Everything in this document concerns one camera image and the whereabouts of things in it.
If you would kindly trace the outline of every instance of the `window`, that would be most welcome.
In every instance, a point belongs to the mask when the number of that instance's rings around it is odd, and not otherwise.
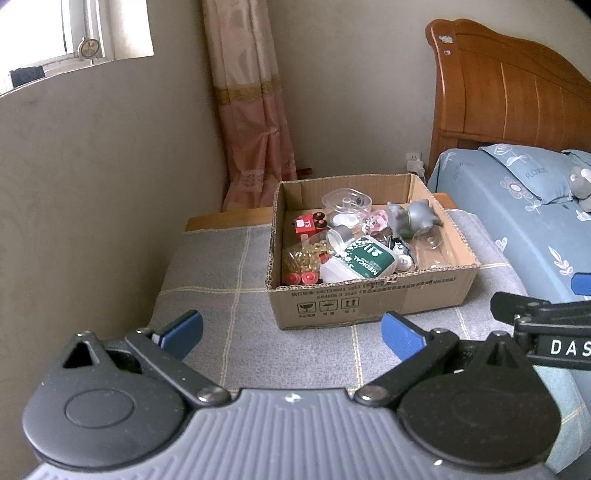
[[[83,38],[96,38],[95,62],[112,60],[107,0],[0,0],[0,93],[9,71],[43,66],[46,76],[89,64],[78,56]],[[2,80],[8,85],[2,87]]]

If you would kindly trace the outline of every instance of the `gold curtain trim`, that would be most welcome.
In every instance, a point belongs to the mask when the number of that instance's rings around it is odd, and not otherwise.
[[[274,75],[271,80],[256,85],[239,85],[230,88],[216,88],[217,102],[220,105],[230,105],[232,102],[252,102],[273,94],[279,88],[279,76]]]

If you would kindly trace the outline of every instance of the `curtain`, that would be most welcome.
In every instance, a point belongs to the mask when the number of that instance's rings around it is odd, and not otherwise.
[[[223,210],[269,206],[277,183],[295,180],[266,0],[203,0],[228,158]]]

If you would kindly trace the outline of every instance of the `gray ribbed surface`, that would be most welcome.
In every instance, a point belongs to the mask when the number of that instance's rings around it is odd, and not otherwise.
[[[144,463],[105,473],[41,465],[28,479],[554,479],[541,465],[480,475],[436,460],[409,442],[389,411],[362,407],[345,390],[244,390],[230,406],[200,410],[178,441]]]

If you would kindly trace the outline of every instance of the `pillow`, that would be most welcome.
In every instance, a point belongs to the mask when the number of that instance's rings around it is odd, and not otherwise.
[[[567,154],[569,158],[577,163],[580,167],[591,167],[591,153],[587,153],[582,150],[563,150],[562,153]]]
[[[546,203],[568,202],[569,177],[575,165],[569,155],[537,147],[496,144],[480,147],[503,164],[531,193]]]

